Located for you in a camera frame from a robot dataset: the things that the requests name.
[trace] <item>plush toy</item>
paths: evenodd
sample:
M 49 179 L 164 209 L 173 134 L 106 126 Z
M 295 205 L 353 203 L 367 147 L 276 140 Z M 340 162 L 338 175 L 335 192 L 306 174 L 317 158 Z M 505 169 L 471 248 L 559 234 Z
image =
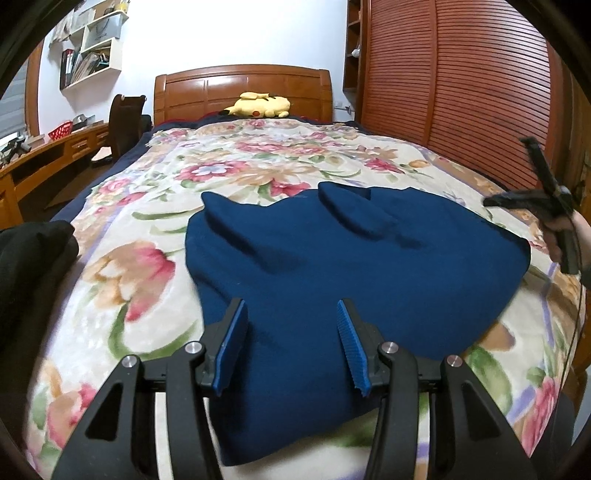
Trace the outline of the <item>plush toy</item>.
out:
M 271 96 L 268 93 L 246 92 L 230 108 L 220 112 L 221 115 L 251 116 L 254 118 L 279 118 L 289 115 L 291 103 L 287 98 Z

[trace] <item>human hand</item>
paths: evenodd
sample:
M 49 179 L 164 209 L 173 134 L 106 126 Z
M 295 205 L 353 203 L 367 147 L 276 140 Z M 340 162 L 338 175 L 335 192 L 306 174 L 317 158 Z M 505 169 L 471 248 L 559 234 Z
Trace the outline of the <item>human hand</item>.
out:
M 558 247 L 556 232 L 572 230 L 574 226 L 581 249 L 581 263 L 583 269 L 585 269 L 591 264 L 591 226 L 587 223 L 583 215 L 577 211 L 573 213 L 571 220 L 572 223 L 566 215 L 556 217 L 549 222 L 540 222 L 540 229 L 544 234 L 544 242 L 548 247 L 551 260 L 553 262 L 560 262 L 562 252 Z

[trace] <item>metal screw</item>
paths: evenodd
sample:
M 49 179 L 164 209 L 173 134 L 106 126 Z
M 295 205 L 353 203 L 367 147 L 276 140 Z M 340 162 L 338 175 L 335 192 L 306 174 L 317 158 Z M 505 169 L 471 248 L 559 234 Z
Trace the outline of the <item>metal screw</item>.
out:
M 457 355 L 450 355 L 447 357 L 447 364 L 450 367 L 461 367 L 462 363 L 464 363 L 464 360 L 462 360 L 461 357 Z
M 201 343 L 199 343 L 199 342 L 189 342 L 187 345 L 185 345 L 185 352 L 199 353 L 202 348 L 203 348 L 203 345 L 201 345 Z
M 382 350 L 386 353 L 396 353 L 398 352 L 398 344 L 394 342 L 384 342 L 382 343 Z
M 121 365 L 123 365 L 125 368 L 131 368 L 137 362 L 138 362 L 138 358 L 135 355 L 127 355 L 127 356 L 123 357 L 123 360 L 121 361 Z

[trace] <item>white wall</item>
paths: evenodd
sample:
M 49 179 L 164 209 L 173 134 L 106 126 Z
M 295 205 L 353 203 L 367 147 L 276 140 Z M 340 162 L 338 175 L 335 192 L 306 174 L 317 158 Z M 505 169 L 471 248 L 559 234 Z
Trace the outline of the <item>white wall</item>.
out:
M 87 1 L 84 8 L 97 3 Z M 39 80 L 41 132 L 79 113 L 108 120 L 117 93 L 146 95 L 144 113 L 153 115 L 157 75 L 214 65 L 327 69 L 334 100 L 349 104 L 342 93 L 347 0 L 134 0 L 128 13 L 121 37 L 123 70 L 117 78 L 98 76 L 61 93 L 57 59 L 62 47 L 46 45 Z M 350 116 L 335 111 L 335 118 Z

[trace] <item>red basket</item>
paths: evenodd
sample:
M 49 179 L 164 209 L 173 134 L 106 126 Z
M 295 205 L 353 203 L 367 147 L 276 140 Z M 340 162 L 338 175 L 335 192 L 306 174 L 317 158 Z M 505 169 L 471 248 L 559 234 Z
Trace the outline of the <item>red basket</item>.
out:
M 47 135 L 49 135 L 49 138 L 52 140 L 59 140 L 60 138 L 67 137 L 72 133 L 72 125 L 74 125 L 74 122 L 72 121 L 64 122 L 55 130 L 49 132 Z

